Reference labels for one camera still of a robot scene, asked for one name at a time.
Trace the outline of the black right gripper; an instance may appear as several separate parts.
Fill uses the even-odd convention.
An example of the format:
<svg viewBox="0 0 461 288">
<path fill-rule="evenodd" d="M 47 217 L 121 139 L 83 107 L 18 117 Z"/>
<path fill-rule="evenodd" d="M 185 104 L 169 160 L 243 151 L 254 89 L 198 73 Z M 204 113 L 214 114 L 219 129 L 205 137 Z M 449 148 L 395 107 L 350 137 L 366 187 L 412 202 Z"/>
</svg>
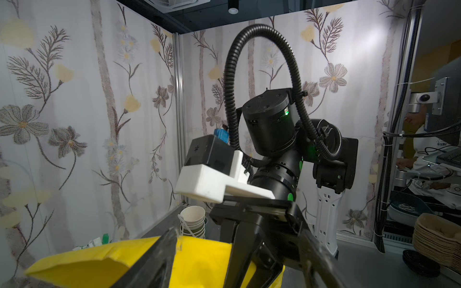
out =
<svg viewBox="0 0 461 288">
<path fill-rule="evenodd" d="M 303 215 L 293 201 L 225 196 L 211 210 L 212 221 L 218 225 L 224 220 L 241 222 L 232 242 L 226 288 L 240 288 L 250 264 L 256 265 L 256 271 L 247 285 L 249 288 L 268 288 L 283 271 L 283 264 L 272 251 L 273 245 L 264 231 L 264 221 L 248 222 L 256 216 L 268 220 L 271 229 L 281 224 L 289 233 L 298 234 L 303 228 Z"/>
</svg>

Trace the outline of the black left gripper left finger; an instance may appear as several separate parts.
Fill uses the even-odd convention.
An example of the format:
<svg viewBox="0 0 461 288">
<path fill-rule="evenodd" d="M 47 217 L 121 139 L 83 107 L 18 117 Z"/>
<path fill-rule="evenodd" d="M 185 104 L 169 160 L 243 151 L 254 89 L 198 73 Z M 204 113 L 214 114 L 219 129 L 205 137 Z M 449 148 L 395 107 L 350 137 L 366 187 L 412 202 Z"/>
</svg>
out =
<svg viewBox="0 0 461 288">
<path fill-rule="evenodd" d="M 177 251 L 178 229 L 166 231 L 112 286 L 168 288 Z"/>
</svg>

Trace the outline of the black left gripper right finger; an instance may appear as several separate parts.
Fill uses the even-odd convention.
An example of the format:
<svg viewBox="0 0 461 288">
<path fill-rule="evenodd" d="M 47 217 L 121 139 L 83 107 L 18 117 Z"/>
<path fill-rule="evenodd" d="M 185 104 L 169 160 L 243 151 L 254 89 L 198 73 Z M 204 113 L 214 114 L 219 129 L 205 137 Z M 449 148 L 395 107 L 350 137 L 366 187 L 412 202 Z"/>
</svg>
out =
<svg viewBox="0 0 461 288">
<path fill-rule="evenodd" d="M 346 281 L 336 265 L 336 259 L 307 229 L 302 229 L 299 234 L 298 253 L 307 288 L 346 287 Z"/>
</svg>

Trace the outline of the yellow paper napkin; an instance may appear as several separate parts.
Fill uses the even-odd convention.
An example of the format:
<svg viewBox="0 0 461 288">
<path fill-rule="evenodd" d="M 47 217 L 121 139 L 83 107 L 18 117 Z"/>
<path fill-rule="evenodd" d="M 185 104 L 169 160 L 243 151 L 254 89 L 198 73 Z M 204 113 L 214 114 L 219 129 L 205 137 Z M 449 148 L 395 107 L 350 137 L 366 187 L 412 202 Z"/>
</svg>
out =
<svg viewBox="0 0 461 288">
<path fill-rule="evenodd" d="M 120 241 L 38 260 L 25 274 L 62 288 L 108 288 L 158 237 Z M 172 267 L 172 288 L 222 288 L 232 245 L 180 236 Z"/>
</svg>

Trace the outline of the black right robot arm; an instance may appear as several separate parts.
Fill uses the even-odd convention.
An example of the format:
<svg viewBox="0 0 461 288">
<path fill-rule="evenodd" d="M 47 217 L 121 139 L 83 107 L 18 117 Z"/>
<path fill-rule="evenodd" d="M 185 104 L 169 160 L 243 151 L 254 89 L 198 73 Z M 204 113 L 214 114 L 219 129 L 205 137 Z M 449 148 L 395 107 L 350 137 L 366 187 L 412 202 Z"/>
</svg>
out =
<svg viewBox="0 0 461 288">
<path fill-rule="evenodd" d="M 257 37 L 278 47 L 292 85 L 267 90 L 237 108 L 234 83 L 238 59 L 245 45 Z M 249 183 L 254 188 L 270 190 L 274 196 L 227 196 L 223 204 L 212 209 L 212 220 L 222 228 L 222 241 L 232 246 L 224 286 L 267 288 L 284 267 L 290 267 L 303 273 L 309 288 L 349 287 L 350 282 L 337 269 L 336 255 L 315 238 L 295 201 L 303 162 L 313 163 L 318 187 L 330 188 L 337 196 L 351 188 L 358 141 L 342 137 L 339 129 L 325 120 L 309 117 L 294 53 L 282 34 L 271 26 L 251 25 L 235 37 L 223 81 L 230 145 L 240 151 L 238 129 L 240 119 L 244 119 L 256 151 L 263 156 L 262 160 L 244 157 L 245 168 L 258 169 Z"/>
</svg>

